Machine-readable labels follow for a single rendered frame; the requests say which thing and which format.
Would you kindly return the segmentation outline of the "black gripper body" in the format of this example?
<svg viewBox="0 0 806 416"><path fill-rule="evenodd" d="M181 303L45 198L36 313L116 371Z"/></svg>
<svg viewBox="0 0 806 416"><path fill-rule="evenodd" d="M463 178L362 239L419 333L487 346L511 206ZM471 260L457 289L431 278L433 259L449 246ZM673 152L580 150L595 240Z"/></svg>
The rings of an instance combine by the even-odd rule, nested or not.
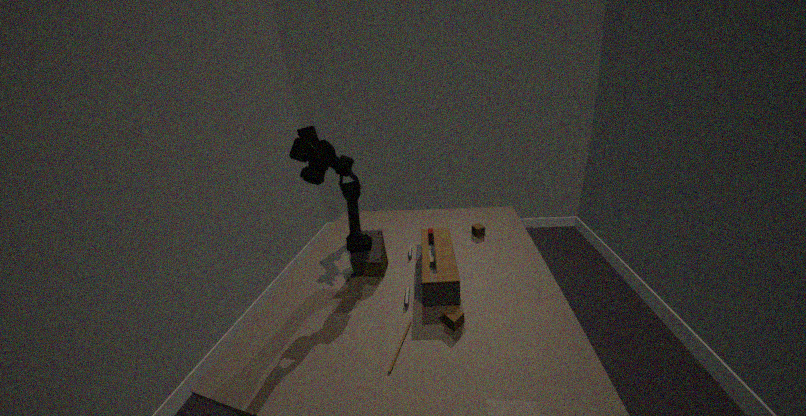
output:
<svg viewBox="0 0 806 416"><path fill-rule="evenodd" d="M301 142L302 142L302 139L300 139L300 138L295 139L294 144L293 144L293 146L291 148L289 156L294 160L297 160L296 156L298 154ZM338 162L338 161L332 160L332 152L324 150L323 148L320 148L320 147L315 147L315 148L316 148L316 150L318 152L318 155L315 158L310 158L309 162L311 161L312 165L317 165L317 166L320 166L320 167L325 168L325 169L327 169L327 166L330 166L330 167L336 168L336 171L337 171L342 156L340 157L339 162ZM330 162L336 164L336 166L334 164L331 164ZM353 164L353 159L350 158L348 166L347 166L347 169L346 169L346 174L343 175L343 176L345 176L345 177L349 176L352 164Z"/></svg>

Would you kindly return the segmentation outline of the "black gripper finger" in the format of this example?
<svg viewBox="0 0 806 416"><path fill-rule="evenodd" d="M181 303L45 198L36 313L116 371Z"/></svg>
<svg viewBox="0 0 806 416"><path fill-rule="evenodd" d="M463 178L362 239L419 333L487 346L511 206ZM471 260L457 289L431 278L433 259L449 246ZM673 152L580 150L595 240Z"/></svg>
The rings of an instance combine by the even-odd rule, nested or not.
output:
<svg viewBox="0 0 806 416"><path fill-rule="evenodd" d="M345 155L342 154L342 157L341 157L341 160L340 160L340 163L339 163L339 166L338 166L338 169L337 169L336 173L341 174L341 175L345 175L349 160L350 160L350 157L345 156Z"/></svg>
<svg viewBox="0 0 806 416"><path fill-rule="evenodd" d="M301 154L301 155L300 155ZM317 157L318 152L313 143L302 140L296 159L306 163L308 159Z"/></svg>

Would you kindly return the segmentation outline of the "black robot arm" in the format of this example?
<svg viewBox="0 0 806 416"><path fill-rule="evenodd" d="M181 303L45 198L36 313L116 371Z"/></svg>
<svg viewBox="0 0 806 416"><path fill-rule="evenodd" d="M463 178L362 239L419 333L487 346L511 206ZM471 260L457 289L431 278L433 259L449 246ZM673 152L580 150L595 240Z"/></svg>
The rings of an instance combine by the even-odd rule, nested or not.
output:
<svg viewBox="0 0 806 416"><path fill-rule="evenodd" d="M307 140L313 143L314 147L320 147L324 150L332 152L332 160L339 162L339 157L335 154L335 149L333 146L327 142L327 140L320 140L318 139L317 133L315 132L315 126L310 126L306 128L302 128L297 130L299 134L299 138L302 140ZM307 181L308 183L319 185L324 181L324 175L327 169L322 168L317 165L312 165L312 162L308 161L308 167L303 168L301 171L300 176L303 177L303 180ZM340 174L339 174L340 175ZM371 250L371 237L366 235L362 235L360 232L360 223L359 223L359 213L358 213L358 203L357 200L360 196L361 186L359 183L358 178L352 173L350 170L349 176L354 180L352 182L343 183L343 175L340 175L340 187L343 192L343 196L347 201L347 212L349 216L349 223L350 223L350 234L347 236L347 250L350 253L358 253L364 252L364 250ZM369 249L370 248L370 249Z"/></svg>

